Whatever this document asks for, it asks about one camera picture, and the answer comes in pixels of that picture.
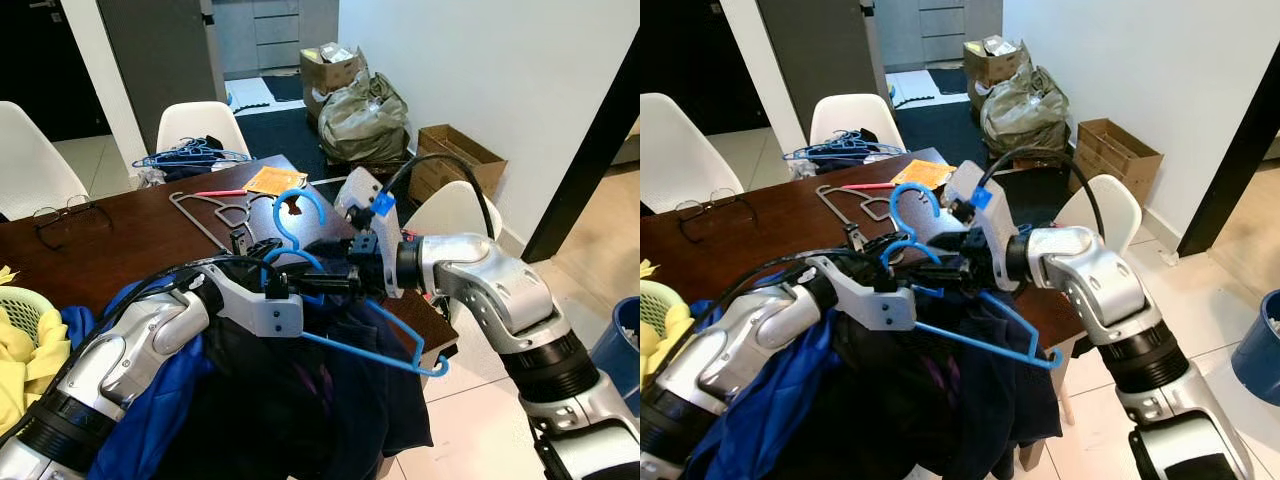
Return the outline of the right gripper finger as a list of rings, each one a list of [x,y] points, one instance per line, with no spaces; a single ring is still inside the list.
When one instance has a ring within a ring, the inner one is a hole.
[[[252,230],[247,227],[239,227],[230,232],[230,251],[234,255],[264,257],[270,250],[279,247],[284,247],[283,239],[256,239]],[[349,247],[351,239],[325,238],[305,246],[302,251],[317,257],[344,257]]]
[[[901,248],[895,251],[896,256],[901,255],[916,255],[923,257],[925,253],[942,253],[945,250],[941,247],[928,246],[928,242],[942,234],[959,233],[959,225],[938,224],[938,225],[924,225],[924,227],[908,227],[904,232],[899,224],[893,223],[870,223],[870,224],[849,224],[847,225],[847,239],[856,251],[867,253],[882,253],[890,244],[896,241],[906,241],[908,234],[911,234],[913,239],[923,247],[925,251],[915,248]]]

